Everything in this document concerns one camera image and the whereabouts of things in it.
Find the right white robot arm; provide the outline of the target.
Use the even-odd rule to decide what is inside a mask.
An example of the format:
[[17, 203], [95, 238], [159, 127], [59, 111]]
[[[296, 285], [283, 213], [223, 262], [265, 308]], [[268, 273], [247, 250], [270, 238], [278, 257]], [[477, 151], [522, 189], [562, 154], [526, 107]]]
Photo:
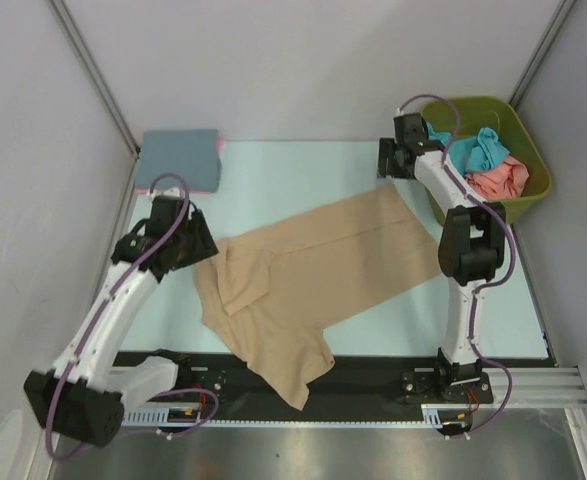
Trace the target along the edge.
[[486, 290], [504, 262], [505, 209], [470, 188], [444, 145], [429, 137], [420, 114], [397, 114], [394, 130], [394, 137], [379, 142], [378, 175], [416, 180], [439, 205], [445, 220], [438, 262], [449, 285], [446, 333], [435, 365], [402, 374], [404, 401], [490, 404], [493, 395], [476, 331]]

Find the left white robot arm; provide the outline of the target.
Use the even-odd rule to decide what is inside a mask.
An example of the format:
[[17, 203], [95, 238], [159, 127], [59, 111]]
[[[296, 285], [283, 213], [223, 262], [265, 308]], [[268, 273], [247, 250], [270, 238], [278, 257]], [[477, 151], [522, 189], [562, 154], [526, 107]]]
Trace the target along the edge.
[[171, 272], [217, 254], [203, 212], [178, 190], [152, 200], [148, 217], [115, 245], [102, 289], [79, 330], [46, 371], [31, 371], [24, 392], [45, 432], [104, 447], [124, 416], [165, 393], [199, 397], [187, 355], [156, 350], [114, 378], [111, 367], [134, 318]]

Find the beige t-shirt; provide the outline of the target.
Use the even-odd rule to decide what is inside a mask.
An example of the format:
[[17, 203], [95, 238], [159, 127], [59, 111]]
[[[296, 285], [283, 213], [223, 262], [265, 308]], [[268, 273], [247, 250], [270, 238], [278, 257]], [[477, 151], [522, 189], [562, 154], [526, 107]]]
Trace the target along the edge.
[[216, 244], [195, 267], [203, 322], [297, 410], [334, 366], [325, 329], [440, 273], [392, 184]]

